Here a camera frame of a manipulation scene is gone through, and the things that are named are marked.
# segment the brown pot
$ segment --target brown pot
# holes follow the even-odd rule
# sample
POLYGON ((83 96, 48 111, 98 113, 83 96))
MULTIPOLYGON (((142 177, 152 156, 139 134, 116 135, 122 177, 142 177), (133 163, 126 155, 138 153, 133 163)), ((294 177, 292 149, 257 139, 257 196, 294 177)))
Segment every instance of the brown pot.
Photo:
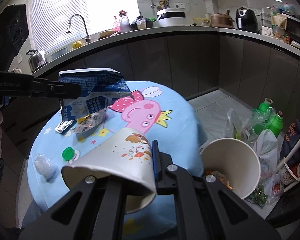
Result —
POLYGON ((228 14, 216 13, 211 15, 211 25, 219 28, 233 29, 234 20, 228 14))

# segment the black air fryer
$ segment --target black air fryer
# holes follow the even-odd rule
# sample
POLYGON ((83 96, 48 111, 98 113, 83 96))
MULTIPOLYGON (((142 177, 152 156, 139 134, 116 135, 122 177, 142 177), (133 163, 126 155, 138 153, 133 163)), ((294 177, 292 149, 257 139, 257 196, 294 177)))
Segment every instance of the black air fryer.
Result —
POLYGON ((29 36, 26 5, 9 5, 0 14, 0 71, 8 71, 29 36))
POLYGON ((243 7, 237 9, 235 21, 239 30, 258 33, 258 22, 253 10, 243 7))

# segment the stainless steel kettle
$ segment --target stainless steel kettle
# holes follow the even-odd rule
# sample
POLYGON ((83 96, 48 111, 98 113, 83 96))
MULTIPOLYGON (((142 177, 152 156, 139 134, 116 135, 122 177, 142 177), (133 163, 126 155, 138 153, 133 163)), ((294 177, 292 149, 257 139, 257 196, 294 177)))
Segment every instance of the stainless steel kettle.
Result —
POLYGON ((31 72, 34 72, 36 68, 42 67, 43 65, 48 63, 46 54, 43 50, 38 51, 37 49, 31 49, 26 52, 26 55, 30 55, 29 65, 31 72))

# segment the silver bolt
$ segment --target silver bolt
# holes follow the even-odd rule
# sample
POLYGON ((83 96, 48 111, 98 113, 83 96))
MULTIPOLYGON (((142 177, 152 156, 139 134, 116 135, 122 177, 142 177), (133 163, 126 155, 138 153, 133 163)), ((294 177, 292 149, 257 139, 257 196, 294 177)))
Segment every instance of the silver bolt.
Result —
POLYGON ((167 167, 168 171, 176 171, 178 169, 178 166, 174 165, 174 164, 170 164, 167 167))
POLYGON ((215 182, 216 181, 216 177, 213 175, 207 175, 206 176, 206 181, 207 182, 215 182))
POLYGON ((88 177, 85 178, 85 182, 88 183, 88 184, 94 183, 95 180, 96 180, 96 178, 93 177, 93 176, 88 176, 88 177))

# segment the rice cooker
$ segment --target rice cooker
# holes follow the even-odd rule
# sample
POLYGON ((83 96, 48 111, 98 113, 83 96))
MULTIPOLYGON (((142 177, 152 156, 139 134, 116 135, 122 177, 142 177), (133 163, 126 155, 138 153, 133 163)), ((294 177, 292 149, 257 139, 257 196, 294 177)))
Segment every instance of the rice cooker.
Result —
POLYGON ((184 9, 167 8, 157 11, 157 15, 157 25, 160 27, 186 25, 186 13, 184 9))

